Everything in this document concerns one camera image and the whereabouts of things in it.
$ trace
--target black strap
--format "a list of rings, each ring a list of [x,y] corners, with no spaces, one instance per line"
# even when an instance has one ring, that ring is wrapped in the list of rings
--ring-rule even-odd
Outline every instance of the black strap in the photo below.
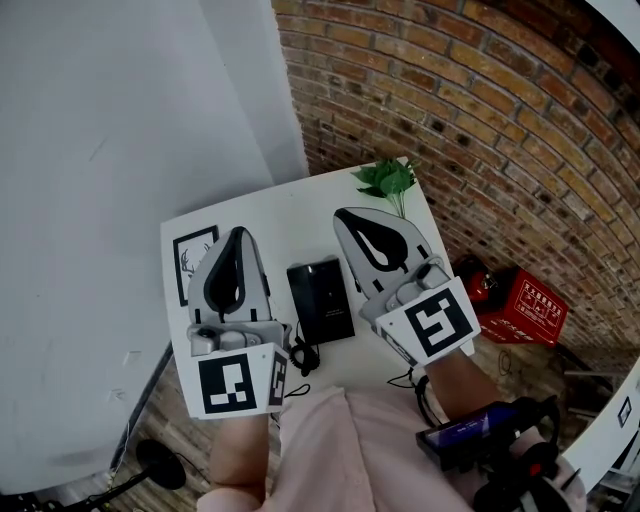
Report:
[[[300,337],[299,329],[300,321],[298,320],[296,325],[297,345],[289,351],[289,361],[295,368],[300,370],[303,377],[306,377],[320,366],[320,349],[316,345],[316,350],[313,350],[313,347]],[[297,354],[302,354],[302,361],[298,361]]]

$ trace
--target black cable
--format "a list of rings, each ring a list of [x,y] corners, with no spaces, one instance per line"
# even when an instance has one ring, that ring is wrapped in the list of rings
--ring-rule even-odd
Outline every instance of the black cable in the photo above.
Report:
[[[284,397],[287,398],[287,397],[290,397],[290,396],[304,396],[304,395],[308,394],[309,391],[311,391],[311,385],[305,382],[302,386],[300,386],[300,387],[294,389],[293,391],[290,391],[286,395],[284,395]],[[273,413],[271,413],[271,414],[269,414],[269,416],[271,416],[271,419],[276,424],[276,426],[278,428],[280,428],[280,422],[276,419],[275,415]]]
[[[191,462],[189,459],[187,459],[186,456],[182,455],[181,453],[176,453],[176,455],[178,457],[182,457],[186,462],[188,462],[193,469],[195,469],[198,473],[200,473],[200,476],[204,479],[204,481],[209,483],[209,479],[204,475],[202,471],[198,469],[198,466],[196,466],[193,462]]]
[[[411,383],[410,386],[401,386],[400,384],[396,384],[395,381],[408,378]],[[436,426],[436,421],[442,425],[442,422],[438,419],[438,417],[434,414],[429,406],[429,402],[427,401],[427,397],[425,396],[427,390],[427,384],[429,384],[429,377],[426,375],[422,376],[418,381],[418,384],[413,383],[413,368],[409,368],[407,373],[399,375],[398,377],[394,377],[393,379],[389,379],[387,384],[394,386],[396,388],[401,389],[413,389],[416,393],[416,399],[418,401],[418,409],[420,409],[420,414],[424,418],[431,427]]]
[[[316,344],[316,350],[304,341],[299,334],[300,320],[296,324],[296,343],[295,347],[291,348],[289,352],[289,360],[291,364],[300,370],[303,377],[307,377],[309,373],[316,370],[320,366],[320,347]],[[302,361],[296,359],[297,354],[302,354]]]
[[[309,391],[311,391],[311,385],[305,382],[299,388],[296,388],[293,391],[290,391],[289,393],[284,395],[284,397],[287,398],[287,397],[290,397],[290,396],[304,396],[304,395],[309,394]]]
[[[391,386],[394,386],[396,388],[402,388],[402,389],[413,389],[415,388],[415,384],[413,383],[412,377],[413,376],[413,368],[409,368],[409,371],[407,373],[404,373],[398,377],[394,377],[393,379],[389,379],[387,381],[387,384],[390,384]],[[404,378],[408,378],[409,382],[411,383],[411,386],[401,386],[400,384],[395,384],[395,381],[400,380],[400,379],[404,379]]]

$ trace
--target black wire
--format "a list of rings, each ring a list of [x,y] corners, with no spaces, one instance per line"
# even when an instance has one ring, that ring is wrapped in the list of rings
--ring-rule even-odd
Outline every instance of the black wire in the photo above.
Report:
[[[395,383],[395,381],[400,379],[405,379],[405,378],[409,379],[409,382],[411,383],[410,386],[401,386],[400,384]],[[424,420],[432,427],[436,426],[434,419],[440,425],[442,425],[442,422],[440,421],[440,419],[438,419],[438,417],[431,410],[431,407],[429,406],[429,402],[427,401],[427,397],[425,396],[425,392],[427,390],[427,384],[429,384],[429,377],[424,375],[423,377],[420,378],[420,380],[418,381],[418,384],[414,384],[413,368],[409,368],[409,371],[407,373],[399,375],[398,377],[394,377],[393,379],[389,379],[387,381],[387,384],[390,384],[391,386],[394,386],[396,388],[413,389],[416,393],[416,399],[418,401],[418,409],[420,409],[420,414],[422,414],[422,417],[424,418]]]
[[[413,383],[412,376],[413,376],[413,368],[409,368],[409,371],[408,371],[407,373],[404,373],[404,374],[402,374],[402,375],[399,375],[398,377],[394,377],[393,379],[389,379],[389,380],[387,381],[387,384],[390,384],[390,385],[392,385],[392,386],[394,386],[394,387],[396,387],[396,388],[402,388],[402,389],[413,389],[413,388],[415,388],[416,386],[415,386],[415,384]],[[409,379],[409,382],[411,382],[411,386],[401,386],[400,384],[394,384],[394,383],[395,383],[395,381],[400,380],[400,379],[404,379],[405,377]]]
[[[305,388],[304,391],[298,393],[298,391],[300,391],[302,388]],[[306,394],[309,393],[309,391],[311,391],[311,385],[308,383],[304,383],[302,386],[300,386],[299,388],[294,389],[293,391],[290,391],[289,393],[287,393],[286,395],[284,395],[285,398],[289,397],[289,396],[304,396]],[[275,415],[273,413],[269,414],[269,416],[271,416],[271,419],[273,420],[273,422],[276,424],[276,426],[278,428],[280,428],[280,422],[276,419]]]
[[[511,373],[511,354],[506,350],[501,350],[498,356],[498,372],[503,377]]]
[[[300,391],[302,388],[304,388],[306,386],[305,391],[298,393],[298,391]],[[290,391],[289,393],[287,393],[286,395],[284,395],[285,398],[289,397],[289,396],[304,396],[309,394],[309,391],[311,391],[311,385],[308,383],[304,383],[302,386],[300,386],[299,388],[294,389],[293,391]]]
[[[316,343],[316,350],[300,337],[300,320],[296,324],[296,343],[297,345],[289,351],[289,360],[291,364],[300,370],[303,377],[309,375],[310,372],[320,366],[320,347]],[[296,354],[302,352],[302,361],[296,359]]]
[[[195,469],[198,473],[200,473],[200,476],[204,479],[204,481],[209,483],[209,479],[204,475],[202,471],[198,469],[198,466],[196,466],[193,462],[191,462],[186,456],[182,455],[181,453],[176,453],[176,455],[178,457],[182,457],[186,462],[188,462],[193,469]]]

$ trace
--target cable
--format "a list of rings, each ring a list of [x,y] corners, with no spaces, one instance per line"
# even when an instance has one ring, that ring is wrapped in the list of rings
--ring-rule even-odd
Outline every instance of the cable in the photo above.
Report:
[[[395,381],[404,379],[404,378],[409,379],[409,382],[411,383],[410,386],[401,386],[400,384],[395,383]],[[427,397],[425,396],[425,393],[427,390],[427,384],[429,384],[429,377],[424,375],[420,378],[420,380],[418,381],[418,384],[414,384],[413,368],[409,368],[409,371],[407,371],[407,373],[399,375],[398,377],[394,377],[393,379],[389,379],[387,381],[387,384],[390,384],[391,386],[394,386],[396,388],[401,388],[401,389],[413,389],[416,393],[416,399],[418,401],[418,409],[420,409],[420,414],[422,414],[422,417],[424,418],[424,420],[431,427],[435,427],[436,422],[439,425],[442,425],[442,422],[431,410],[431,406],[429,405],[429,402],[427,401]]]
[[[295,347],[289,352],[289,360],[291,364],[300,370],[303,377],[307,377],[309,373],[316,370],[320,366],[320,347],[316,344],[316,350],[304,341],[299,334],[300,320],[296,324],[296,343]],[[296,354],[302,353],[302,361],[296,359]]]
[[[182,455],[181,453],[176,453],[176,455],[178,457],[182,457],[186,462],[188,462],[193,469],[195,469],[198,473],[200,473],[200,476],[204,479],[204,481],[209,483],[209,479],[204,475],[202,471],[198,469],[198,466],[196,466],[193,462],[191,462],[186,456]]]
[[[394,386],[396,388],[414,389],[416,386],[413,383],[412,376],[413,376],[413,368],[409,368],[409,371],[407,373],[404,373],[404,374],[402,374],[402,375],[400,375],[398,377],[394,377],[393,379],[389,379],[387,381],[387,384],[390,384],[390,385],[392,385],[392,386]],[[411,383],[411,386],[401,386],[400,384],[395,384],[395,381],[400,380],[400,379],[404,379],[405,377],[409,379],[409,382]]]
[[[286,395],[284,395],[284,398],[287,398],[287,397],[290,397],[290,396],[304,396],[304,395],[308,394],[309,391],[311,391],[311,385],[305,382],[302,386],[300,386],[300,387],[294,389],[293,391],[290,391]],[[271,416],[271,419],[273,420],[273,422],[276,424],[276,426],[279,429],[280,428],[280,422],[276,418],[275,414],[271,413],[271,414],[269,414],[269,416]]]
[[[120,455],[120,460],[118,461],[118,465],[116,466],[116,469],[113,471],[113,475],[111,476],[112,483],[116,475],[118,474],[118,470],[120,469],[120,466],[122,465],[122,461],[124,460],[124,456],[127,453],[127,444],[129,444],[129,438],[131,437],[130,424],[131,424],[131,421],[127,421],[127,437],[124,440],[124,447],[122,448],[122,454]]]
[[[299,388],[296,388],[293,391],[290,391],[289,393],[284,395],[284,397],[287,398],[287,397],[290,397],[290,396],[304,396],[304,395],[309,394],[309,391],[311,391],[311,385],[305,382]]]

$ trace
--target red crate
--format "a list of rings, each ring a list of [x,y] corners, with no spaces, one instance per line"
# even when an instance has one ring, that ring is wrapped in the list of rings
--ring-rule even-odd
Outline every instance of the red crate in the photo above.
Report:
[[[555,346],[567,316],[567,305],[527,271],[518,268],[513,272],[508,279],[496,278],[506,301],[490,310],[486,304],[476,309],[482,334],[496,343]]]

